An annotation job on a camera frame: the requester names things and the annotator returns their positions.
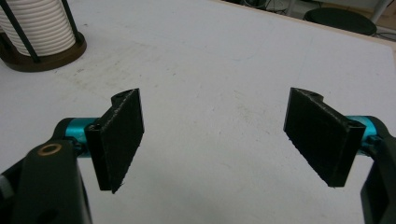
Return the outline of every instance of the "table surface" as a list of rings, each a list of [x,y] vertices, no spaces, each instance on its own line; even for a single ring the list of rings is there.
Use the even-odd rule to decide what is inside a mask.
[[[389,42],[220,1],[70,1],[85,54],[19,73],[0,63],[0,170],[50,138],[63,118],[100,117],[140,88],[146,132],[124,185],[98,189],[78,159],[93,222],[363,223],[357,157],[328,188],[283,132],[290,87],[396,133]]]

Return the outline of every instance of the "brown round base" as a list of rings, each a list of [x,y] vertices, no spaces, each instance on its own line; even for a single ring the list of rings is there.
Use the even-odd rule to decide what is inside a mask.
[[[81,38],[80,43],[76,42],[70,49],[61,53],[39,57],[39,63],[34,63],[31,57],[20,54],[11,44],[8,36],[6,34],[0,34],[0,58],[8,67],[20,72],[43,72],[62,67],[79,58],[87,48],[84,35],[81,33],[78,34]]]

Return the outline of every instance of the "black stool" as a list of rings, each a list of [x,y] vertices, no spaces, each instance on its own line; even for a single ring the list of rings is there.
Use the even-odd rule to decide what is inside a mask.
[[[361,14],[340,8],[313,9],[305,13],[304,19],[361,35],[374,35],[376,32],[376,26],[372,21]]]

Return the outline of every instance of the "stack of white cups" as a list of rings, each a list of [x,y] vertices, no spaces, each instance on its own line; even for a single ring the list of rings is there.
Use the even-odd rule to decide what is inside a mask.
[[[7,0],[7,3],[38,56],[65,51],[76,43],[60,0]],[[2,8],[0,27],[19,53],[30,56]]]

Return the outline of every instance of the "teal joint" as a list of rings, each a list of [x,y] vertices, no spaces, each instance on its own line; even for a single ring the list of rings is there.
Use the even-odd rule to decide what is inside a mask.
[[[346,116],[346,117],[348,119],[356,120],[357,122],[360,122],[366,126],[366,130],[364,131],[363,138],[361,139],[361,147],[371,146],[373,144],[373,139],[378,138],[376,127],[371,122],[371,120],[364,116]]]
[[[74,150],[79,154],[79,157],[91,156],[84,129],[88,125],[93,124],[96,120],[97,118],[72,119],[66,128],[64,136],[66,138],[73,138],[78,142],[74,146]]]

